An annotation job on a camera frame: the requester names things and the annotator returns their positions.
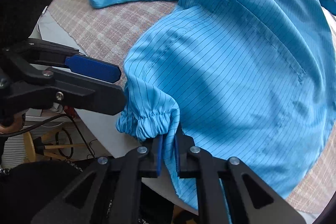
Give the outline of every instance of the black clamp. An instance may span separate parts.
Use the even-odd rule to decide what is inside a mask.
[[[98,158],[31,223],[137,223],[141,178],[157,178],[160,175],[162,138],[158,136],[147,140],[121,158]],[[76,196],[83,191],[87,191],[87,195],[78,203]]]
[[[213,157],[184,135],[175,135],[180,178],[196,178],[201,224],[305,224],[305,220],[237,157]]]
[[[31,64],[69,68],[79,74],[52,67],[41,71]],[[125,107],[122,88],[111,83],[120,79],[119,67],[80,55],[75,48],[28,38],[0,50],[0,68],[0,119],[30,107],[50,108],[54,102],[109,115]]]

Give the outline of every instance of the blue gripper pad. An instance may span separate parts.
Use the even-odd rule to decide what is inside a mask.
[[[162,170],[162,146],[163,146],[163,135],[159,136],[159,147],[157,149],[157,175],[161,175]]]
[[[121,77],[121,71],[117,65],[78,54],[67,57],[65,65],[74,73],[109,83],[115,83]]]

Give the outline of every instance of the metal bolt head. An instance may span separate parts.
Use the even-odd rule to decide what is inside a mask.
[[[4,89],[8,85],[8,80],[6,78],[0,79],[0,89]]]
[[[51,70],[44,70],[44,71],[42,71],[42,74],[44,75],[44,76],[47,76],[47,77],[51,77],[51,76],[53,76],[54,75],[54,73],[51,71]]]
[[[108,162],[108,159],[106,157],[100,157],[100,158],[98,158],[98,163],[99,164],[104,165],[104,164],[107,164],[107,162]]]
[[[137,148],[137,151],[140,153],[140,154],[145,154],[146,152],[147,152],[147,147],[145,147],[145,146],[139,146],[138,148]]]
[[[62,92],[56,92],[56,99],[62,101],[64,99],[64,94]]]
[[[191,151],[191,153],[197,154],[197,153],[201,152],[201,149],[198,146],[192,146],[192,147],[190,147],[190,151]]]
[[[240,163],[240,160],[237,157],[231,157],[229,159],[229,162],[233,165],[238,165]]]

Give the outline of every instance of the black cable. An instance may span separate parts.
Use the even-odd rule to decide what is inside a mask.
[[[94,151],[94,149],[92,148],[92,146],[91,146],[91,143],[93,142],[93,141],[98,141],[97,139],[94,139],[94,140],[92,140],[92,141],[90,141],[89,142],[89,147],[92,149],[92,151],[93,151],[93,156],[95,156],[96,155],[96,152]]]
[[[68,132],[65,128],[62,128],[62,129],[61,129],[60,131],[58,131],[58,132],[56,133],[56,135],[55,135],[56,145],[59,144],[59,142],[58,142],[58,135],[59,135],[59,133],[60,133],[61,131],[64,131],[64,133],[67,135],[67,137],[68,137],[68,139],[69,139],[69,143],[70,143],[70,144],[73,144],[69,132]],[[72,158],[73,154],[74,154],[74,148],[73,148],[73,147],[70,148],[70,155],[69,155],[69,156],[66,156],[66,155],[63,153],[63,151],[62,151],[61,148],[58,148],[58,152],[60,153],[61,156],[67,158],[67,160],[70,160],[70,159]]]
[[[56,120],[56,119],[58,119],[58,118],[60,118],[60,117],[68,117],[68,118],[71,120],[71,122],[73,123],[73,125],[76,127],[76,130],[77,130],[78,134],[81,136],[81,138],[82,138],[82,140],[83,140],[83,142],[84,142],[84,144],[85,144],[87,150],[89,150],[91,156],[94,158],[95,155],[94,155],[94,153],[91,151],[91,149],[90,149],[89,145],[87,144],[87,142],[85,141],[85,139],[84,139],[84,137],[83,137],[83,135],[82,135],[82,132],[79,130],[78,126],[76,125],[76,122],[73,120],[73,118],[72,118],[69,114],[66,114],[66,113],[59,114],[59,115],[57,115],[57,116],[48,118],[48,119],[46,119],[46,120],[44,120],[44,121],[42,121],[42,122],[38,122],[38,123],[36,123],[36,124],[34,124],[34,125],[30,126],[30,127],[21,129],[21,130],[19,130],[19,131],[13,132],[13,133],[0,134],[0,138],[15,137],[15,136],[21,135],[21,134],[23,134],[23,133],[27,133],[28,131],[31,131],[31,130],[33,130],[33,129],[36,129],[36,128],[38,128],[38,127],[44,125],[45,123],[51,122],[51,121]]]

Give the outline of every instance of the chair leg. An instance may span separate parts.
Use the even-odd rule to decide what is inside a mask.
[[[63,157],[61,155],[57,155],[55,153],[50,153],[50,152],[44,152],[44,155],[50,158],[58,159],[58,160],[66,160],[66,157]]]
[[[85,146],[84,143],[75,143],[75,144],[60,144],[60,145],[45,145],[44,149],[62,149],[62,148],[70,148],[70,147],[81,147]]]
[[[23,133],[23,142],[25,144],[25,150],[26,150],[26,154],[27,154],[27,158],[29,162],[35,162],[36,152],[35,152],[33,139],[29,131],[26,133]]]

